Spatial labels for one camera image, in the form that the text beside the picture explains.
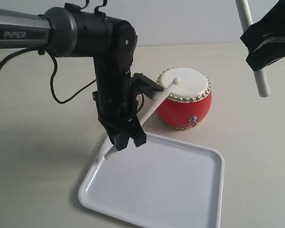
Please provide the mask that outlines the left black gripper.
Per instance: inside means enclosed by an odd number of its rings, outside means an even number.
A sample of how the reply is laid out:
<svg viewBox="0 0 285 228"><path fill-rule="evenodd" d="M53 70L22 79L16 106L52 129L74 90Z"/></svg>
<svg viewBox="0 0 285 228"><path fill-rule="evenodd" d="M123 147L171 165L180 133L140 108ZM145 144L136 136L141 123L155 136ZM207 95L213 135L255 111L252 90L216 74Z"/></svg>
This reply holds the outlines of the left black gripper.
<svg viewBox="0 0 285 228"><path fill-rule="evenodd" d="M125 149L131 138L136 147L146 143L146 133L137 117L137 87L130 78L97 78L92 93L98 120L117 151Z"/></svg>

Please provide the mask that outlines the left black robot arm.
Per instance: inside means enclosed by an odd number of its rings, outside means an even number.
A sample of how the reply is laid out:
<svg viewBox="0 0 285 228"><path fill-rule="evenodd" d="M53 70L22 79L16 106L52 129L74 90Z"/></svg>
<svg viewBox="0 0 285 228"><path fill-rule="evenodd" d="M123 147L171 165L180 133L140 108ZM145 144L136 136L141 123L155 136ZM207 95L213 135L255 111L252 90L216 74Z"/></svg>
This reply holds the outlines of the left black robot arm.
<svg viewBox="0 0 285 228"><path fill-rule="evenodd" d="M32 15L0 9L0 49L15 52L0 61L0 70L12 58L37 51L59 57L92 57L97 90L93 92L98 120L117 150L146 143L146 134L137 118L138 86L130 68L137 44L132 25L112 18L95 8L66 3L44 14Z"/></svg>

